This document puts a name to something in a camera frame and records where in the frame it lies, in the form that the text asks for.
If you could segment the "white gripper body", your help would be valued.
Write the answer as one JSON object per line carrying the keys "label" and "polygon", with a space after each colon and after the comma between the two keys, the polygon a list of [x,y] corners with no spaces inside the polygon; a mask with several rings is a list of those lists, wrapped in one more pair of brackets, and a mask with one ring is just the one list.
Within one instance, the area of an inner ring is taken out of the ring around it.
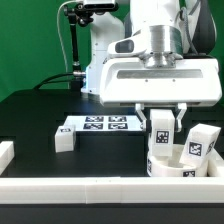
{"label": "white gripper body", "polygon": [[108,60],[102,69],[100,102],[104,106],[213,106],[222,96],[218,62],[177,60],[174,68],[146,68],[138,58]]}

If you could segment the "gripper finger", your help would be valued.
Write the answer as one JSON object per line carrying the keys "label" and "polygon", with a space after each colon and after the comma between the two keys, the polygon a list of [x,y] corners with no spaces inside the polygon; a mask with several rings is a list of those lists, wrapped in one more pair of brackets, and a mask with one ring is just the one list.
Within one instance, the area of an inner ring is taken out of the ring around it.
{"label": "gripper finger", "polygon": [[140,121],[140,128],[142,130],[147,130],[148,129],[148,120],[147,120],[143,110],[144,110],[143,104],[141,104],[141,103],[135,104],[135,113]]}
{"label": "gripper finger", "polygon": [[182,130],[182,118],[187,111],[186,103],[178,103],[175,108],[175,131],[180,132]]}

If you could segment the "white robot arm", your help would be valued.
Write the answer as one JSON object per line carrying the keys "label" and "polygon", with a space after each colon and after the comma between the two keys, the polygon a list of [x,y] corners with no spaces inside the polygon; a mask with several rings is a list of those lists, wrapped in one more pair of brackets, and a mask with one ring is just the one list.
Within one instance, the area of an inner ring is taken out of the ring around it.
{"label": "white robot arm", "polygon": [[222,96],[216,39],[206,0],[84,0],[92,59],[85,90],[104,106],[133,107],[146,129],[146,107],[212,106]]}

